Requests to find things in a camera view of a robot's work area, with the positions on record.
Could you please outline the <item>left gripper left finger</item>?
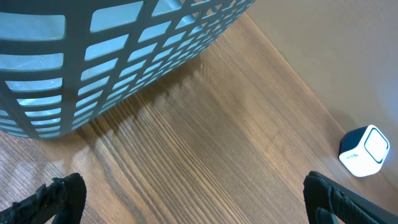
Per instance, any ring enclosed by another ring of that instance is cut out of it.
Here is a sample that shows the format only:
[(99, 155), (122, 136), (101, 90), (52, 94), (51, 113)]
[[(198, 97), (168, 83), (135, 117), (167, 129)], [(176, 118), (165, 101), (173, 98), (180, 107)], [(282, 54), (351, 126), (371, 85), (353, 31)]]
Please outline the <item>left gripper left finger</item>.
[(35, 194), (1, 212), (1, 223), (53, 223), (81, 222), (86, 203), (87, 189), (83, 177), (72, 173), (64, 178), (41, 185)]

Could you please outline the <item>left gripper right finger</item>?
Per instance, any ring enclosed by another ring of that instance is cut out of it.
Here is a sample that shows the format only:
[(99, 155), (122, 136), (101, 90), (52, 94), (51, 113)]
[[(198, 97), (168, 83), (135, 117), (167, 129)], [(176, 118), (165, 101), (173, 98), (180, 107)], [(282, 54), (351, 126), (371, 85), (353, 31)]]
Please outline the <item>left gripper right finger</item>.
[(303, 196), (309, 224), (397, 223), (397, 215), (370, 202), (317, 171), (303, 182)]

